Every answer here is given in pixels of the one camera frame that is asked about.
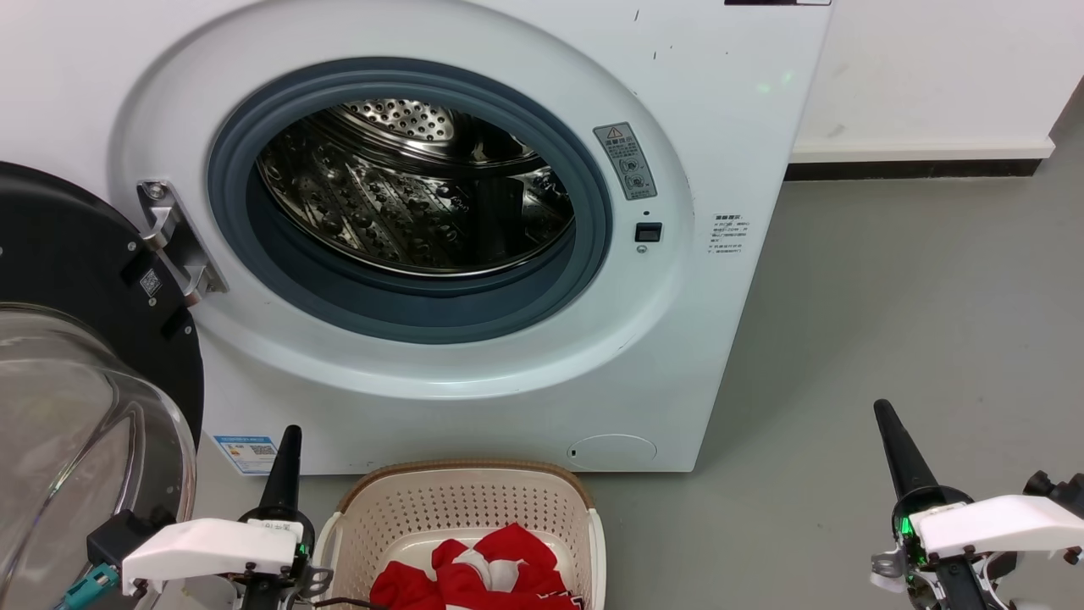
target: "white wall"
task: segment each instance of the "white wall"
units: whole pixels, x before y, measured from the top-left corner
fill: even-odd
[[[1084,0],[836,0],[795,161],[1040,158]]]

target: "warning sticker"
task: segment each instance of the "warning sticker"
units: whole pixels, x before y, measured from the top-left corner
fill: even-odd
[[[624,198],[631,200],[659,194],[655,190],[655,180],[651,178],[651,169],[647,167],[644,152],[640,150],[640,142],[628,122],[595,127],[595,137],[614,164],[614,170],[624,190]]]
[[[740,213],[714,213],[708,236],[708,254],[740,254],[749,234],[749,221]]]
[[[268,475],[279,451],[269,437],[215,437],[242,475]]]

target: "brown basket rim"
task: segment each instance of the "brown basket rim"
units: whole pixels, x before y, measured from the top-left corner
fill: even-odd
[[[572,475],[571,471],[553,464],[511,459],[435,459],[385,466],[384,468],[370,472],[369,475],[362,477],[361,480],[358,481],[345,496],[343,496],[343,499],[339,501],[335,510],[345,515],[347,509],[350,508],[350,505],[353,504],[353,499],[358,497],[358,494],[360,494],[362,490],[380,479],[386,479],[395,475],[405,475],[408,472],[421,472],[426,470],[466,470],[479,468],[493,470],[525,470],[528,472],[553,475],[554,477],[563,479],[571,485],[578,494],[580,494],[580,498],[583,501],[583,505],[588,508],[588,510],[593,510],[595,508],[595,503],[591,498],[591,494],[588,493],[586,488],[583,486],[580,479],[576,475]]]

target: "door hinge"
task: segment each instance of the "door hinge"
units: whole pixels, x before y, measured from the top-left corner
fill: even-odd
[[[143,213],[151,223],[151,229],[140,236],[166,261],[184,291],[188,307],[191,308],[209,291],[227,291],[229,287],[192,230],[177,191],[169,182],[143,180],[136,191]]]

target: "baseboard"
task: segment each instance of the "baseboard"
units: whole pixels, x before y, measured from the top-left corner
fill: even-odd
[[[1054,142],[1031,146],[912,146],[859,150],[795,146],[785,180],[876,180],[1033,176]]]
[[[870,145],[868,143],[798,142],[790,163],[869,163],[895,160],[992,160],[1048,158],[1054,141],[919,143]]]
[[[784,180],[905,180],[914,178],[1006,178],[1034,176],[1041,158],[975,160],[872,160],[866,163],[791,163]]]

